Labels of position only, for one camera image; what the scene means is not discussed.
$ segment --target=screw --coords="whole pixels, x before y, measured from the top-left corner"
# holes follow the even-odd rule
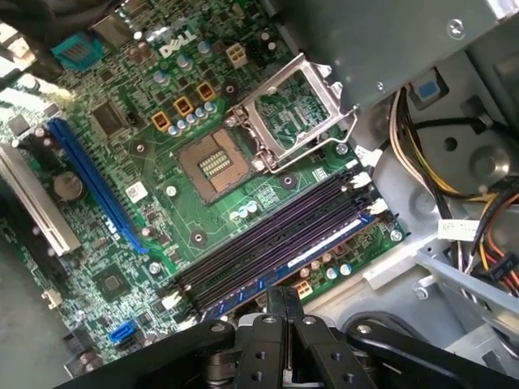
[[[426,300],[429,298],[429,292],[425,288],[416,288],[414,293],[419,300]]]
[[[148,270],[150,274],[157,275],[161,272],[161,265],[157,262],[150,263]]]
[[[225,326],[223,324],[215,324],[211,327],[211,331],[213,332],[222,332],[225,330]]]
[[[238,120],[236,119],[235,116],[229,116],[225,120],[225,125],[228,127],[236,127],[237,124],[238,124]]]
[[[275,323],[277,319],[274,316],[267,316],[266,318],[263,318],[263,323],[272,324]]]
[[[450,19],[447,23],[447,33],[451,38],[461,41],[465,38],[465,26],[463,22],[460,19]]]
[[[359,331],[361,334],[369,334],[371,332],[371,327],[361,324],[357,327],[357,331]]]
[[[389,235],[389,237],[393,242],[400,242],[404,238],[404,235],[402,235],[402,233],[397,229],[394,229]]]
[[[315,320],[315,318],[312,318],[311,316],[306,316],[303,320],[302,320],[303,323],[305,324],[315,324],[317,323],[317,320]]]
[[[340,156],[345,156],[348,154],[348,145],[345,143],[339,143],[337,147],[335,147],[335,150]]]

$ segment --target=electrolytic capacitor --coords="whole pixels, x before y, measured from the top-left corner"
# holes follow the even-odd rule
[[[198,121],[198,118],[193,113],[190,113],[186,116],[186,120],[190,125],[193,125]]]
[[[168,127],[168,134],[171,136],[179,136],[181,134],[180,130],[176,126],[169,126]]]
[[[189,57],[184,54],[179,54],[177,57],[177,65],[181,69],[188,71],[193,67],[193,61],[189,59]]]
[[[202,55],[210,55],[211,54],[211,45],[207,41],[201,41],[198,44],[198,52]]]
[[[300,278],[307,278],[310,275],[310,269],[308,267],[304,267],[299,271]]]
[[[167,85],[169,83],[169,75],[164,71],[156,71],[153,73],[153,80],[160,85]]]
[[[198,119],[205,119],[208,116],[206,110],[202,107],[195,109],[195,115]]]
[[[177,128],[180,130],[180,131],[186,131],[187,128],[189,126],[187,125],[187,122],[183,119],[180,119],[178,122],[177,122]]]
[[[310,264],[310,269],[312,271],[317,271],[317,270],[319,270],[320,267],[321,267],[321,262],[319,262],[319,261],[314,261]]]
[[[215,113],[217,111],[217,105],[214,104],[212,101],[208,101],[204,104],[204,109],[207,113]]]
[[[343,276],[349,276],[351,274],[351,272],[353,271],[353,268],[351,267],[350,264],[348,263],[343,263],[341,265],[341,267],[339,267],[339,272],[343,275]]]
[[[329,280],[335,280],[337,276],[338,274],[333,267],[329,267],[328,269],[326,269],[326,278],[328,278]]]

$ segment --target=integrated circuit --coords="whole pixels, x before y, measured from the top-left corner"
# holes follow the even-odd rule
[[[115,108],[109,101],[99,105],[92,111],[92,116],[96,119],[101,129],[107,136],[112,136],[124,128],[124,123],[119,117]]]
[[[115,263],[97,273],[92,281],[107,302],[115,301],[131,291],[130,283]]]
[[[226,129],[183,149],[178,162],[205,203],[218,199],[251,175],[247,159]]]

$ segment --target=chip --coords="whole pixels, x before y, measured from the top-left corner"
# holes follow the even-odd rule
[[[95,108],[92,115],[108,136],[115,134],[124,127],[121,118],[108,101]]]
[[[178,162],[205,203],[220,198],[252,174],[226,129],[206,135],[180,151]]]
[[[9,122],[7,122],[7,125],[11,129],[12,133],[16,136],[22,135],[25,131],[31,128],[23,115],[15,116]]]
[[[103,71],[99,76],[103,82],[107,83],[114,77],[114,74],[111,71]]]
[[[46,117],[51,118],[52,116],[54,116],[56,113],[59,112],[59,108],[55,103],[53,103],[53,104],[49,105],[47,108],[45,108],[45,110],[43,112],[45,113]]]
[[[121,269],[116,265],[110,265],[92,277],[101,295],[106,302],[112,302],[128,294],[131,286]]]

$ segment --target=blue capacitor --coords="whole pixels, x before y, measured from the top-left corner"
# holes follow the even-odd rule
[[[177,65],[181,69],[188,71],[193,67],[193,61],[184,54],[179,54],[177,57]]]
[[[198,118],[193,113],[190,113],[186,116],[186,120],[189,124],[195,124],[198,121]]]
[[[202,55],[210,55],[211,54],[211,45],[207,41],[201,41],[198,44],[198,51]]]
[[[160,85],[167,85],[169,83],[169,75],[164,71],[156,71],[153,73],[153,80]]]
[[[186,121],[185,120],[179,120],[177,122],[177,128],[182,132],[182,131],[185,131],[187,130],[189,126],[187,125]]]
[[[181,131],[176,126],[169,126],[168,134],[170,134],[171,136],[179,136],[181,134]]]
[[[195,110],[195,115],[198,119],[205,119],[208,116],[208,113],[205,112],[205,109],[199,107]]]
[[[215,113],[217,111],[217,105],[212,101],[208,101],[204,104],[204,109],[207,113]]]

